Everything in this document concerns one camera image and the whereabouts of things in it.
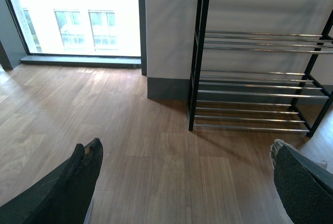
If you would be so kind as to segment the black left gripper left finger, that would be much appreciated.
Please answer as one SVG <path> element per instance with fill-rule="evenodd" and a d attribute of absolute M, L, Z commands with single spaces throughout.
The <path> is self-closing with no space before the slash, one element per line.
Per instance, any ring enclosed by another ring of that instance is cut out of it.
<path fill-rule="evenodd" d="M 102 160 L 100 139 L 77 144 L 69 159 L 1 206 L 1 223 L 87 223 Z"/>

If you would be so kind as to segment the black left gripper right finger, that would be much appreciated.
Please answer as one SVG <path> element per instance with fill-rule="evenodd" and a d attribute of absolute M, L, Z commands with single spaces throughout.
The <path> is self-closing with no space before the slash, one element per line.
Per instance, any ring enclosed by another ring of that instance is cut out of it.
<path fill-rule="evenodd" d="M 293 223 L 332 223 L 332 173 L 327 163 L 314 162 L 275 139 L 270 157 L 274 184 Z"/>

